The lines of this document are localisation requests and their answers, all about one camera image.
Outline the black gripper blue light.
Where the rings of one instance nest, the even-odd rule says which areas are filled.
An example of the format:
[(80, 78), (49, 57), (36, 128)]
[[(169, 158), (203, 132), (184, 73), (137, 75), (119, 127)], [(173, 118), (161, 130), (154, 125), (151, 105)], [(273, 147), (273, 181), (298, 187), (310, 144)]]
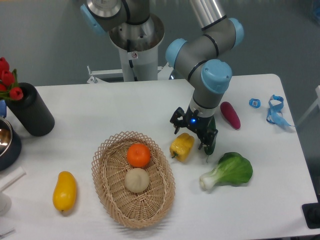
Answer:
[(215, 127), (214, 114), (216, 107), (205, 108), (200, 106), (192, 97), (185, 113), (181, 107), (178, 107), (170, 118), (176, 135), (180, 128), (187, 128), (197, 134), (200, 144), (198, 149), (214, 150), (218, 130)]

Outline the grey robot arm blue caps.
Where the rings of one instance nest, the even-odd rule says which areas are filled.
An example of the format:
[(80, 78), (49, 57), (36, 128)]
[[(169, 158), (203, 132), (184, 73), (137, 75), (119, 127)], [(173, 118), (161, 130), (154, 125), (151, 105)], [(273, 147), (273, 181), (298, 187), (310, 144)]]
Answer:
[[(242, 24), (227, 17), (218, 0), (192, 0), (190, 5), (202, 31), (196, 40), (174, 40), (165, 52), (167, 63), (193, 87), (187, 110), (178, 108), (170, 122), (176, 130), (187, 128), (210, 155), (218, 130), (214, 114), (233, 76), (219, 56), (244, 38)], [(98, 33), (108, 33), (118, 49), (126, 82), (158, 79), (158, 46), (165, 34), (160, 18), (147, 0), (87, 0), (81, 6), (87, 23)]]

